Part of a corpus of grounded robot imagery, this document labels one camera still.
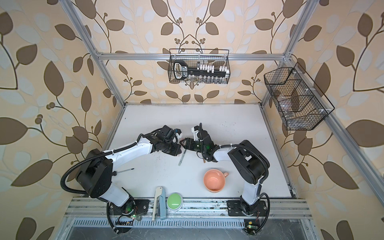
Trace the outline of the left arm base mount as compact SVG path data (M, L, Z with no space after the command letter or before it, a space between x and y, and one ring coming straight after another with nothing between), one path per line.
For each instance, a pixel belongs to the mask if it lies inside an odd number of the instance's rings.
M141 216L149 210L150 200L148 199L129 199L122 207L110 203L107 207L111 215L115 216Z

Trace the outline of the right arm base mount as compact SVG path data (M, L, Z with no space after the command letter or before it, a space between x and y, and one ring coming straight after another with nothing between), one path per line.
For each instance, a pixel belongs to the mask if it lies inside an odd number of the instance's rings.
M265 217L269 206L265 201L257 201L253 205L249 205L243 200L228 200L228 215L230 217Z

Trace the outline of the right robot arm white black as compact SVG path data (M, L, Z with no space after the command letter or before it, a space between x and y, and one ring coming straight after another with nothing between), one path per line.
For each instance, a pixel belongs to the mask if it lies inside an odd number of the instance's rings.
M207 162L230 161L244 180L243 193L240 196L241 210L246 215L255 213L262 194L262 185L269 176L270 163L266 157L244 140L239 144L216 145L202 125L192 128L194 137L181 141L186 150L200 153Z

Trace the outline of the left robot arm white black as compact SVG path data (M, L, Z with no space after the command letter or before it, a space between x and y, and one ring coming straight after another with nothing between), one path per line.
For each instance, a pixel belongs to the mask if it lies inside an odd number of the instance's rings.
M117 149L91 151L89 156L69 168L60 184L64 191L88 195L122 207L133 197L122 187L113 184L115 171L124 164L144 155L162 152L170 156L182 153L179 139L182 131L163 126L148 134L140 134L137 140Z

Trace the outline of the green pen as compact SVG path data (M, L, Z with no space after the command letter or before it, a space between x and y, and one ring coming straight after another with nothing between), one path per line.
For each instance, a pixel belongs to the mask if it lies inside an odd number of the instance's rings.
M181 159L180 159L180 161L179 161L179 163L178 163L178 166L181 166L181 164L182 164L182 162L183 162L183 160L184 160L184 158L185 158L186 151L187 151L187 150L184 150L184 151L183 151L182 156L181 156Z

